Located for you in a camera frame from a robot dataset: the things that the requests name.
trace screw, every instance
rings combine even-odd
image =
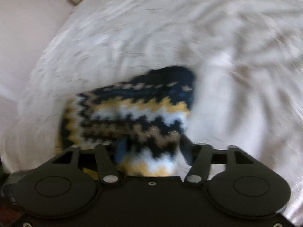
[[[189,181],[190,183],[199,183],[202,178],[198,175],[190,175],[186,178],[187,181]]]
[[[23,223],[22,227],[32,227],[30,223]]]
[[[118,181],[118,177],[114,175],[107,175],[103,178],[103,181],[107,183],[115,183]]]

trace metal bolt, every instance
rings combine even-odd
[[[157,183],[156,183],[156,182],[151,181],[151,182],[148,182],[148,184],[149,184],[150,186],[155,186]]]
[[[190,175],[186,178],[186,180],[190,183],[199,183],[202,178],[198,175]]]
[[[114,175],[107,175],[103,178],[103,181],[107,183],[115,183],[118,181],[118,177]]]
[[[32,227],[30,223],[23,223],[22,227]]]

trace wrinkled fabric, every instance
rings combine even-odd
[[[45,50],[2,138],[10,171],[52,157],[67,98],[148,69],[197,75],[187,136],[236,145],[284,177],[303,223],[302,0],[85,0]]]

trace white blanket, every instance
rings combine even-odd
[[[283,176],[303,223],[303,1],[85,0],[45,50],[2,138],[10,171],[53,156],[68,96],[148,69],[197,74],[188,137],[236,145]]]

